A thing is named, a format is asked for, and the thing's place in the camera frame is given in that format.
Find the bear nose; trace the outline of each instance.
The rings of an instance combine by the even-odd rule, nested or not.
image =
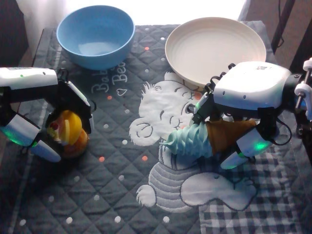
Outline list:
[[[189,104],[186,108],[185,108],[185,113],[192,113],[194,114],[194,110],[195,110],[195,106],[193,104]]]

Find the gray quilted blanket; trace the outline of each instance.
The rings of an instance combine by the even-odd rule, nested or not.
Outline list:
[[[265,42],[267,61],[276,63],[263,23],[245,24]],[[2,233],[310,233],[311,166],[295,136],[258,155],[255,165],[230,171],[213,158],[190,160],[160,146],[189,122],[185,104],[202,95],[166,61],[166,38],[176,26],[137,26],[127,59],[100,72],[72,64],[55,29],[44,30],[34,66],[69,70],[69,79],[97,103],[95,130],[82,157],[60,163],[8,142],[0,173]],[[40,126],[50,111],[44,100],[20,108]],[[295,130],[292,114],[281,118]]]

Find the white dot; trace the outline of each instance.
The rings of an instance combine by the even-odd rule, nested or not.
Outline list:
[[[20,222],[19,222],[19,225],[20,226],[24,226],[26,224],[26,220],[25,219],[22,219]]]
[[[54,197],[53,196],[49,196],[49,202],[53,202],[54,201]]]
[[[120,216],[116,216],[116,218],[115,218],[115,223],[119,223],[120,221],[121,221]]]
[[[99,200],[99,195],[95,195],[94,196],[94,201],[98,201]]]
[[[170,219],[168,216],[165,216],[163,219],[164,223],[169,223]]]
[[[68,217],[68,218],[66,219],[66,223],[67,223],[67,224],[71,224],[72,222],[73,222],[73,218]]]

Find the white curtain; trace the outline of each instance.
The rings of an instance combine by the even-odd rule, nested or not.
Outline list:
[[[16,0],[24,13],[28,44],[35,55],[42,31],[57,27],[69,13],[88,5],[127,12],[136,25],[181,24],[200,17],[245,20],[250,0]]]

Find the mint green ice cream swirl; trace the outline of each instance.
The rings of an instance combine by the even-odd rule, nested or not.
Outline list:
[[[174,131],[161,144],[168,147],[174,155],[212,156],[205,122]]]

